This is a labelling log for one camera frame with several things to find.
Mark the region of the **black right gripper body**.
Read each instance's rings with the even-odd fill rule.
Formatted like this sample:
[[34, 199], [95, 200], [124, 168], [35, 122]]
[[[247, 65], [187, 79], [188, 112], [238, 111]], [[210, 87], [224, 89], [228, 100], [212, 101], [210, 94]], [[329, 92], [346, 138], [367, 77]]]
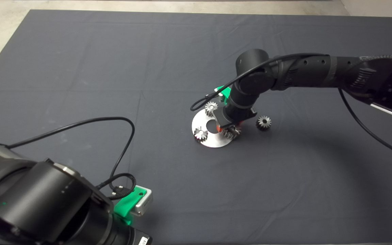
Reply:
[[214, 118], [218, 126], [223, 129], [236, 126], [242, 121], [256, 116], [254, 104], [257, 97], [240, 97], [227, 99], [226, 105], [214, 111]]

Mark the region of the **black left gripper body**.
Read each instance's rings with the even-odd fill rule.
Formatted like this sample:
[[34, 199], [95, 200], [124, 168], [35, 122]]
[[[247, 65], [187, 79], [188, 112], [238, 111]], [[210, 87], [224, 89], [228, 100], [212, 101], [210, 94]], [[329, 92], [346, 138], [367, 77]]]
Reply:
[[113, 225], [114, 245], [151, 245], [152, 237], [126, 223]]

